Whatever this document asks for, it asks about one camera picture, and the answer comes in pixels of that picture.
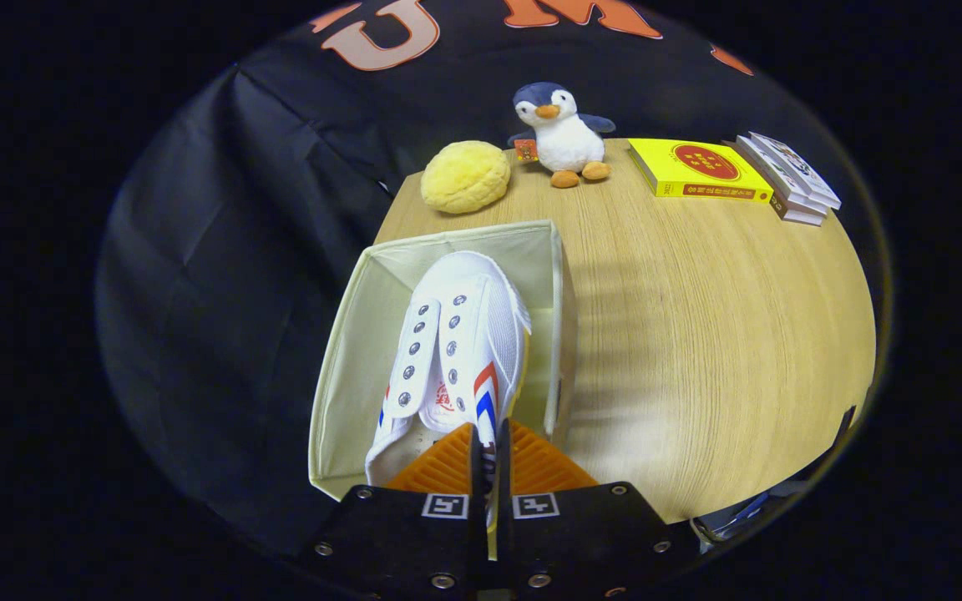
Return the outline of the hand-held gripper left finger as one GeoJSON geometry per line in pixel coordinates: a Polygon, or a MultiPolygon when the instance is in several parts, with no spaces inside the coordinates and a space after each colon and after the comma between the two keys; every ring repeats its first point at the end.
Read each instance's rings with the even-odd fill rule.
{"type": "Polygon", "coordinates": [[[458,444],[463,494],[354,486],[293,558],[302,577],[347,598],[477,598],[486,518],[473,425],[425,452],[458,444]]]}

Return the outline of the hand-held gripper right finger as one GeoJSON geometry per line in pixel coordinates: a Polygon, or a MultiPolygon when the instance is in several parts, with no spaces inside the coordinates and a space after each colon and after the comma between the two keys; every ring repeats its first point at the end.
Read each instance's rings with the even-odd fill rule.
{"type": "Polygon", "coordinates": [[[494,585],[510,598],[630,597],[673,577],[673,528],[633,484],[513,493],[513,422],[499,435],[494,585]]]}

